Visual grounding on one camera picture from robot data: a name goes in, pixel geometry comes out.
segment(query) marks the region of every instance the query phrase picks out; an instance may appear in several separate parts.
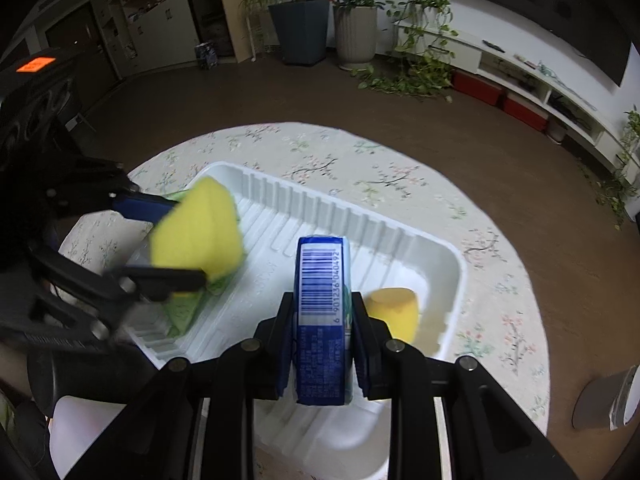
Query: metal screw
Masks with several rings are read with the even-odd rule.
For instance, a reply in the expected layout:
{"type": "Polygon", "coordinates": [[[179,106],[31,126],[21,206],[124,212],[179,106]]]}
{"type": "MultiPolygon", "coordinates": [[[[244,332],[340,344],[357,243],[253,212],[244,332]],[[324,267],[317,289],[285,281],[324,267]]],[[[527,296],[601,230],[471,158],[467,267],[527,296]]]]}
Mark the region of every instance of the metal screw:
{"type": "Polygon", "coordinates": [[[478,368],[478,361],[470,355],[463,355],[458,363],[469,372],[478,368]]]}
{"type": "Polygon", "coordinates": [[[398,353],[404,350],[404,343],[399,339],[390,339],[385,343],[385,346],[388,350],[392,352],[398,353]]]}
{"type": "Polygon", "coordinates": [[[136,283],[129,277],[123,276],[118,280],[120,288],[129,294],[136,290],[136,283]]]}
{"type": "Polygon", "coordinates": [[[100,341],[104,341],[109,337],[109,329],[99,319],[91,323],[91,333],[100,341]]]}
{"type": "Polygon", "coordinates": [[[189,362],[184,357],[176,357],[169,361],[169,370],[172,372],[181,372],[183,371],[189,362]]]}
{"type": "Polygon", "coordinates": [[[240,343],[240,348],[245,352],[255,352],[260,348],[260,340],[255,338],[245,339],[240,343]]]}

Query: barcode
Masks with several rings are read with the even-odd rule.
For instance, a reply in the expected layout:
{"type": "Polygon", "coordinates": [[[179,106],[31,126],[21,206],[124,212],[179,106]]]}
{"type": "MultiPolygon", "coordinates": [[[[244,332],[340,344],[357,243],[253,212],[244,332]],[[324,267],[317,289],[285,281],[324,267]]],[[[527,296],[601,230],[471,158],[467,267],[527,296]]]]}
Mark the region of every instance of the barcode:
{"type": "Polygon", "coordinates": [[[339,244],[302,246],[300,314],[303,316],[341,316],[342,251],[340,248],[339,244]]]}

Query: floral pattern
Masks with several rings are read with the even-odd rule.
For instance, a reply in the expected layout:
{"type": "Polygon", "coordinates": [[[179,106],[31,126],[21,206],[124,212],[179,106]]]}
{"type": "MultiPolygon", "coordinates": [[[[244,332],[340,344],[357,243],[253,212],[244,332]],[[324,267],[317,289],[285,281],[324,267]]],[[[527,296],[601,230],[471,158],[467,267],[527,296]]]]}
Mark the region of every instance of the floral pattern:
{"type": "MultiPolygon", "coordinates": [[[[183,189],[207,164],[226,160],[286,178],[426,231],[455,245],[468,263],[456,337],[447,358],[472,354],[546,431],[546,336],[527,272],[491,219],[449,180],[419,162],[347,132],[301,123],[253,124],[187,140],[129,176],[146,192],[183,189]]],[[[85,215],[61,253],[102,272],[126,261],[149,224],[113,212],[85,215]]],[[[258,477],[310,480],[260,450],[258,477]]]]}

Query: brown floor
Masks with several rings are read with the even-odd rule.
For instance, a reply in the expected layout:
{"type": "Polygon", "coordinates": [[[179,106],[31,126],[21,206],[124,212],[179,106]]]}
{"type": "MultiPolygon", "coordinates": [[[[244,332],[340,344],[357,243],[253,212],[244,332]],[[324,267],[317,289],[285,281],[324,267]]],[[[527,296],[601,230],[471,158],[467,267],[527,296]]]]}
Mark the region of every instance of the brown floor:
{"type": "Polygon", "coordinates": [[[268,121],[343,128],[442,172],[514,245],[533,282],[548,338],[548,436],[582,480],[598,480],[632,428],[572,430],[582,387],[640,356],[640,236],[614,229],[611,211],[575,159],[498,108],[453,92],[442,99],[358,90],[325,61],[286,67],[273,59],[141,76],[90,114],[104,154],[131,169],[211,130],[268,121]]]}

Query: white plastic tray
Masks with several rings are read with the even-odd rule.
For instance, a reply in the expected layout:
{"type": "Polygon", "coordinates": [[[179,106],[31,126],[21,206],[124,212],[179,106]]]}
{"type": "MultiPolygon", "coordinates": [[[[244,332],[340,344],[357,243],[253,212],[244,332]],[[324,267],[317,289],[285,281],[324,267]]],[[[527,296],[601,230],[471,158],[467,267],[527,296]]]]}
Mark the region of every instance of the white plastic tray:
{"type": "MultiPolygon", "coordinates": [[[[292,290],[298,238],[346,236],[351,286],[363,296],[405,286],[418,296],[420,324],[413,345],[442,359],[454,336],[466,283],[466,263],[448,242],[343,200],[242,166],[217,162],[202,170],[234,196],[247,258],[227,289],[206,305],[181,338],[166,338],[157,305],[129,321],[133,341],[158,367],[177,356],[191,362],[217,357],[254,334],[292,290]]],[[[258,442],[324,480],[381,478],[388,460],[390,410],[354,386],[349,406],[295,403],[293,388],[277,402],[255,403],[258,442]]]]}

